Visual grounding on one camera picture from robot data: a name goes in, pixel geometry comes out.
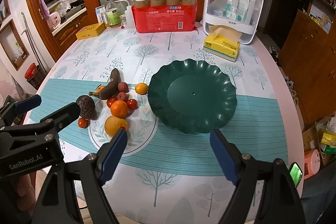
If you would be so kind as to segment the left hand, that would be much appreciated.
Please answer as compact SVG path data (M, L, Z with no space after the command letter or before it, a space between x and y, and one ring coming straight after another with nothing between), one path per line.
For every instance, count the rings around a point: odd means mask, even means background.
M25 174L18 178L15 187L19 196L17 199L18 209L20 212L23 212L32 218L37 200L35 198L35 190L30 175Z

